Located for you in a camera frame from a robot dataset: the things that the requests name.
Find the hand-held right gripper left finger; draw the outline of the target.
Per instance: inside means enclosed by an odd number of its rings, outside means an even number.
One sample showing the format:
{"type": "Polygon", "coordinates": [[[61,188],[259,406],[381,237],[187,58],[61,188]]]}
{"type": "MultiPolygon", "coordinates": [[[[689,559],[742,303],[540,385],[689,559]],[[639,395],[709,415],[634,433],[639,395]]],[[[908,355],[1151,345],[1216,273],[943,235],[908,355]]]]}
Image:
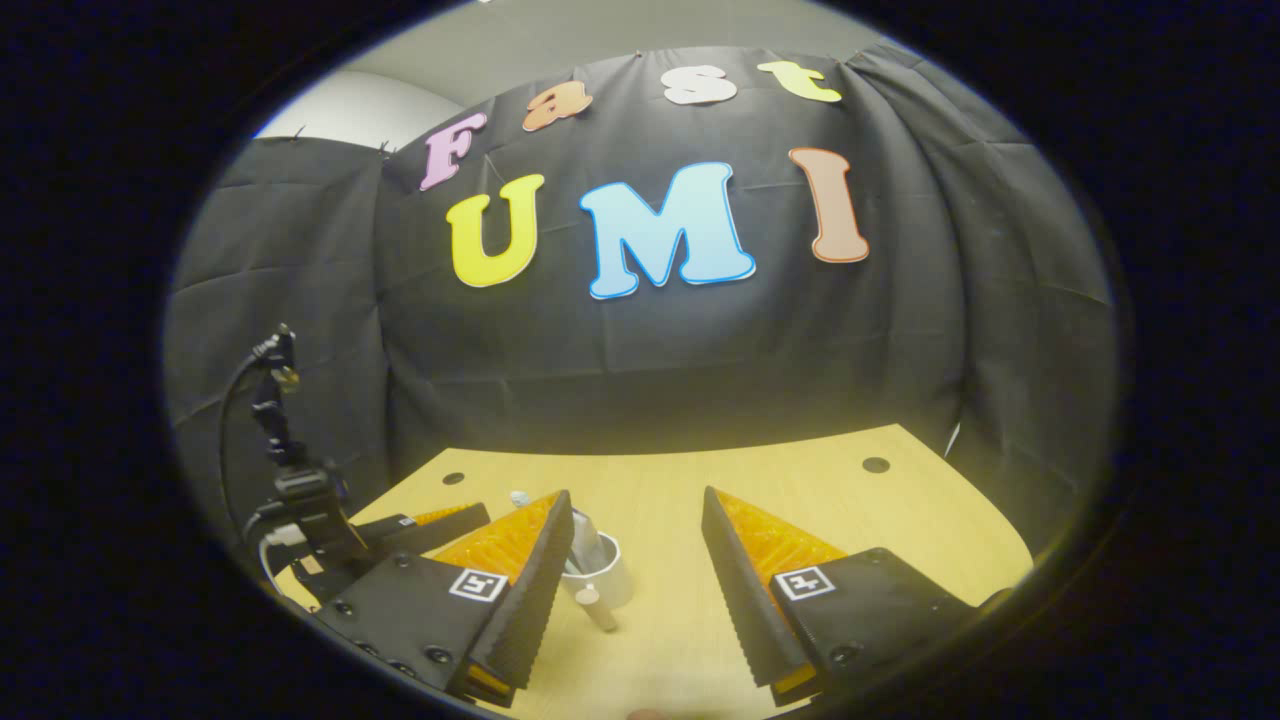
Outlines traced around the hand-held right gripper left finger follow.
{"type": "Polygon", "coordinates": [[[392,552],[316,620],[422,685],[509,707],[529,685],[572,538],[562,489],[430,559],[392,552]]]}

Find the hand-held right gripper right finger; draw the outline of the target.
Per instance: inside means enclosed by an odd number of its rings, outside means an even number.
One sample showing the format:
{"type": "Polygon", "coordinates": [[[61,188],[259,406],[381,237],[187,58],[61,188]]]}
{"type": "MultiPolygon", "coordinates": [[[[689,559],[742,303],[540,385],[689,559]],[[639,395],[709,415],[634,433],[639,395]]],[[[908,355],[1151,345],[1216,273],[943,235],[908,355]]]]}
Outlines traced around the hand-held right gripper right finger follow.
{"type": "Polygon", "coordinates": [[[841,550],[716,487],[701,534],[751,680],[778,706],[899,691],[1007,593],[965,600],[883,544],[841,550]]]}

